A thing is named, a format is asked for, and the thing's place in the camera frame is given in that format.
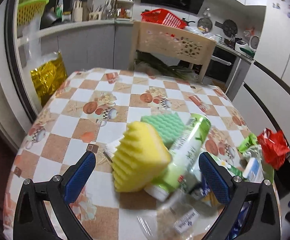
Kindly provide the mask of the blue plastic bag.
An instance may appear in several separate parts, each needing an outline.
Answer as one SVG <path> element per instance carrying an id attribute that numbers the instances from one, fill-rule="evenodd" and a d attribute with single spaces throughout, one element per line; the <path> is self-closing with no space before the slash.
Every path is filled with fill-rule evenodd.
<path id="1" fill-rule="evenodd" d="M 249 206 L 250 206 L 250 202 L 244 202 L 240 213 L 238 214 L 237 219 L 234 222 L 234 225 L 232 226 L 226 240 L 233 240 L 235 237 L 238 236 L 238 234 L 240 233 L 240 230 L 242 228 L 242 224 L 245 220 L 245 217 L 247 215 L 247 212 L 249 210 Z"/>

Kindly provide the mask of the green tea bottle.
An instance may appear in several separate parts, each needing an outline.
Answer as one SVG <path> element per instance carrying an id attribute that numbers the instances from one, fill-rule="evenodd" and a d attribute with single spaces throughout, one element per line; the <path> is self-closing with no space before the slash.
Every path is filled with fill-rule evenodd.
<path id="1" fill-rule="evenodd" d="M 171 163 L 144 188 L 146 193 L 164 202 L 172 192 L 180 187 L 188 168 L 197 160 L 210 128 L 211 122 L 207 117 L 191 114 L 183 131 L 169 148 L 172 156 Z"/>

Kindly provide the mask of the yellow sponge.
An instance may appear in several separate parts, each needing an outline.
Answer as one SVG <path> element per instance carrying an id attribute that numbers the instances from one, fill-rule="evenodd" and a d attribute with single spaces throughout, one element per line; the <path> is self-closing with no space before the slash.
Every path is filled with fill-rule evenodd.
<path id="1" fill-rule="evenodd" d="M 112 158 L 112 176 L 117 192 L 137 192 L 158 177 L 172 161 L 156 129 L 145 122 L 127 124 L 127 130 Z"/>

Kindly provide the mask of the dark blue snack wrapper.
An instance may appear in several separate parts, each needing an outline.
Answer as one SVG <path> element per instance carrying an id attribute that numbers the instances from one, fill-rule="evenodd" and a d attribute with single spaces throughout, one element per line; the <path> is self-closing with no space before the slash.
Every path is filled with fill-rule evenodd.
<path id="1" fill-rule="evenodd" d="M 204 176 L 201 176 L 200 180 L 195 183 L 194 187 L 189 191 L 189 195 L 210 207 L 218 207 L 220 205 Z"/>

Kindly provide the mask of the green silver snack bag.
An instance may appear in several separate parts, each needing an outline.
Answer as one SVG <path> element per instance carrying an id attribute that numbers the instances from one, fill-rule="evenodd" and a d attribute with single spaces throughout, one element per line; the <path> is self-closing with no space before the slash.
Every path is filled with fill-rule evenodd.
<path id="1" fill-rule="evenodd" d="M 261 146 L 258 143 L 258 139 L 255 134 L 249 133 L 249 135 L 238 146 L 238 152 L 242 155 L 242 158 L 249 161 L 251 158 L 259 158 L 259 151 Z"/>

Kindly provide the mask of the white refrigerator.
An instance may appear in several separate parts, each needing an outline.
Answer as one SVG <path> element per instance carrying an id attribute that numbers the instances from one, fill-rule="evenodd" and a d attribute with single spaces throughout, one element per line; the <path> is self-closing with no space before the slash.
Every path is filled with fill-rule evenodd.
<path id="1" fill-rule="evenodd" d="M 253 133 L 281 130 L 290 146 L 290 0 L 264 3 L 260 42 L 233 105 Z"/>

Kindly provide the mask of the checkered patterned tablecloth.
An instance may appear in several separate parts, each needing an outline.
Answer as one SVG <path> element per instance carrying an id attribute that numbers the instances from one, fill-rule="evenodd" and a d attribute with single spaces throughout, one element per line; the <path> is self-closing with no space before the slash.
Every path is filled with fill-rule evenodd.
<path id="1" fill-rule="evenodd" d="M 25 179 L 50 180 L 97 146 L 96 167 L 72 205 L 75 215 L 94 239 L 144 239 L 137 219 L 156 216 L 160 204 L 144 191 L 117 193 L 103 151 L 129 123 L 159 113 L 176 113 L 183 122 L 193 113 L 205 115 L 212 127 L 204 150 L 243 167 L 237 149 L 250 131 L 220 88 L 126 70 L 74 72 L 42 109 L 16 155 L 5 192 L 5 237 L 13 237 Z"/>

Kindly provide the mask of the green wavy sponge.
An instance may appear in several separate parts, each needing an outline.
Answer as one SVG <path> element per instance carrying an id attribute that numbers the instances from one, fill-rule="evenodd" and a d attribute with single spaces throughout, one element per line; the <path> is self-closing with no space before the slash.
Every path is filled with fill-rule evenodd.
<path id="1" fill-rule="evenodd" d="M 166 148 L 172 146 L 185 127 L 177 113 L 143 116 L 141 121 L 156 129 Z"/>

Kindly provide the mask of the gold foil bag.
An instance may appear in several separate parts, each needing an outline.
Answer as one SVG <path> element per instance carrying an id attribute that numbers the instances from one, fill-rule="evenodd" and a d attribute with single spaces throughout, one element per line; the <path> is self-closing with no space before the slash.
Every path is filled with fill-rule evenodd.
<path id="1" fill-rule="evenodd" d="M 42 107 L 68 78 L 61 52 L 50 53 L 46 56 L 48 61 L 30 71 L 31 80 Z"/>

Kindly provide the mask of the black built-in oven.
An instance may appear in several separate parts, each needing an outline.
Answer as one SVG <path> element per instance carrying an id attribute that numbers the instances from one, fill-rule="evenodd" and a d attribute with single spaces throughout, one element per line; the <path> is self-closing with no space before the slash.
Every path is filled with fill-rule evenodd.
<path id="1" fill-rule="evenodd" d="M 215 47 L 212 59 L 203 78 L 204 84 L 228 86 L 239 58 L 223 48 Z"/>

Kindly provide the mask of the black cake mould pan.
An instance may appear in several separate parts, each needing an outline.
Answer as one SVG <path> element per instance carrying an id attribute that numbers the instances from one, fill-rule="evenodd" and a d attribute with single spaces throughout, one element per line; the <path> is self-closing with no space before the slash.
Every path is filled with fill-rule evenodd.
<path id="1" fill-rule="evenodd" d="M 223 23 L 215 22 L 215 26 L 222 29 L 225 36 L 229 38 L 236 37 L 238 33 L 238 26 L 233 20 L 227 19 Z"/>

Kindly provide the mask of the green onions bunch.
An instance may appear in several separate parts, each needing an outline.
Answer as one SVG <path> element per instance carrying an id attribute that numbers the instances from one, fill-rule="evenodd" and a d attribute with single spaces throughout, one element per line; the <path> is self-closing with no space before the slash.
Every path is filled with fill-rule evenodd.
<path id="1" fill-rule="evenodd" d="M 134 71 L 146 73 L 148 76 L 163 75 L 185 81 L 198 81 L 198 74 L 193 70 L 180 66 L 168 66 L 154 55 L 139 50 L 136 51 L 134 59 Z"/>

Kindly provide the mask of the black pan by sink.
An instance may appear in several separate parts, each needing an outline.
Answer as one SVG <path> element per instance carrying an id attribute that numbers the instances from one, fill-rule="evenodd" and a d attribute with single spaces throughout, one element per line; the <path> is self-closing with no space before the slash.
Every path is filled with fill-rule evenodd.
<path id="1" fill-rule="evenodd" d="M 41 18 L 40 29 L 52 27 L 62 22 L 62 19 L 57 17 L 53 11 L 45 11 Z"/>

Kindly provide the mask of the round decorative plate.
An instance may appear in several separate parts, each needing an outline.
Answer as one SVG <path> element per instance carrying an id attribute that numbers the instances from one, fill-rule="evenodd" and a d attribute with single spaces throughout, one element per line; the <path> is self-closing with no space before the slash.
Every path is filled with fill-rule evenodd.
<path id="1" fill-rule="evenodd" d="M 209 33 L 213 28 L 213 23 L 209 17 L 202 17 L 198 20 L 198 28 L 202 28 L 205 33 Z"/>

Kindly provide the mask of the knife block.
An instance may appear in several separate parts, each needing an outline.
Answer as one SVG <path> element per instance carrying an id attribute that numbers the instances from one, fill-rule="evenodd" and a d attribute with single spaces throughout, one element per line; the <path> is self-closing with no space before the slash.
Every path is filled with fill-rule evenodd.
<path id="1" fill-rule="evenodd" d="M 83 7 L 82 1 L 75 0 L 72 9 L 72 21 L 73 22 L 82 22 L 83 20 Z"/>

